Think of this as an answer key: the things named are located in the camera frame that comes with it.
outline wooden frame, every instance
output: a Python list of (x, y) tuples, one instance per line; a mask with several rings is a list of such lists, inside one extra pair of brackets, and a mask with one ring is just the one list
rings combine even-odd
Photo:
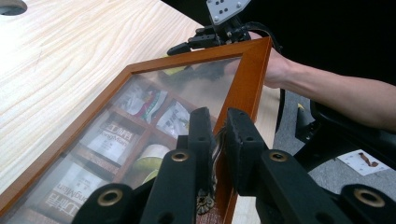
[[(205, 63), (241, 57), (241, 62), (233, 79), (233, 83), (220, 111), (214, 133), (221, 128), (226, 119), (228, 107), (242, 109), (255, 120), (262, 94), (264, 72), (268, 63), (270, 50), (271, 40), (269, 38), (262, 38), (128, 65), (64, 131), (64, 133), (62, 133), (50, 147), (18, 177), (3, 194), (0, 195), (0, 216), (4, 215), (22, 194), (56, 161), (61, 153), (67, 150), (68, 146), (84, 130), (90, 120), (94, 118), (101, 108), (105, 106), (110, 98), (133, 74), (141, 74), (192, 63)], [(221, 155), (217, 169), (220, 179), (217, 186), (216, 206), (209, 214), (198, 217), (198, 223), (231, 222), (236, 195), (233, 194), (231, 180), (227, 172), (225, 158)]]

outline light wood tabletop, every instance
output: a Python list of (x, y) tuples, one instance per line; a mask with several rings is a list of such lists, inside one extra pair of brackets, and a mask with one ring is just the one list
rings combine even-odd
[[(202, 27), (160, 0), (26, 0), (0, 16), (0, 193), (128, 64), (162, 57)], [(278, 91), (256, 125), (274, 141)]]

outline white paper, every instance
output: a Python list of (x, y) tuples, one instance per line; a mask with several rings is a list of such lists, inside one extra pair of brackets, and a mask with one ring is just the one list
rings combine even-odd
[(382, 161), (377, 160), (361, 149), (339, 156), (338, 159), (343, 161), (360, 175), (370, 175), (389, 169), (389, 167)]

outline person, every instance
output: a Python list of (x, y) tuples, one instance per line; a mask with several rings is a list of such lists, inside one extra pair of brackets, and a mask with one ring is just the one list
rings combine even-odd
[[(249, 34), (252, 39), (261, 38)], [(237, 63), (228, 64), (226, 73)], [(264, 85), (302, 95), (365, 126), (396, 132), (396, 86), (386, 82), (341, 76), (294, 62), (272, 49)]]

